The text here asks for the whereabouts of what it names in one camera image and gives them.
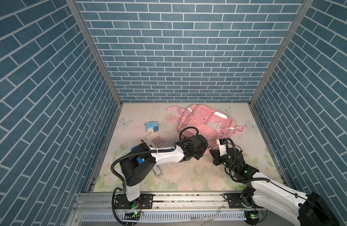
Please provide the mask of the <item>pink school backpack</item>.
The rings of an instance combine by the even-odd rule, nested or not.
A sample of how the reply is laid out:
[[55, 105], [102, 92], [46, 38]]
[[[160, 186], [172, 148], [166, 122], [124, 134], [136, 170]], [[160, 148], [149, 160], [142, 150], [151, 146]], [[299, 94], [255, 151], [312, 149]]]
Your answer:
[[179, 119], [169, 118], [168, 121], [177, 124], [180, 140], [199, 132], [207, 140], [210, 149], [219, 148], [216, 142], [218, 139], [231, 137], [247, 128], [246, 125], [237, 125], [229, 115], [204, 104], [192, 104], [188, 108], [174, 105], [166, 110], [177, 111]]

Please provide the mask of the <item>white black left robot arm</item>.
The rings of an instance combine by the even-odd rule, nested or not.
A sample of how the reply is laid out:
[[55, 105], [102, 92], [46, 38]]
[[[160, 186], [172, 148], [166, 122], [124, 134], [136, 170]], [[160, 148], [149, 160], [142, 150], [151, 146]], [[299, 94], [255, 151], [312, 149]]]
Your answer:
[[127, 203], [130, 209], [136, 208], [141, 199], [140, 183], [155, 166], [181, 163], [192, 158], [199, 160], [207, 148], [208, 141], [199, 134], [175, 141], [171, 147], [153, 148], [146, 143], [137, 145], [131, 152], [118, 158], [110, 166], [111, 172], [123, 184], [119, 190], [124, 195], [118, 198], [118, 202]]

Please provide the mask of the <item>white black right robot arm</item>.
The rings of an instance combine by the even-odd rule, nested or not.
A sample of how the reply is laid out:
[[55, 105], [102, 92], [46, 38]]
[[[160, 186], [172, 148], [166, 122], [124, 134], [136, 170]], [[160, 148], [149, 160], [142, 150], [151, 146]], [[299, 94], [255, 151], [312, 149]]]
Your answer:
[[317, 193], [306, 194], [289, 188], [245, 163], [241, 151], [235, 148], [210, 150], [215, 166], [223, 165], [236, 183], [245, 184], [242, 204], [259, 206], [288, 220], [295, 226], [338, 226], [334, 213]]

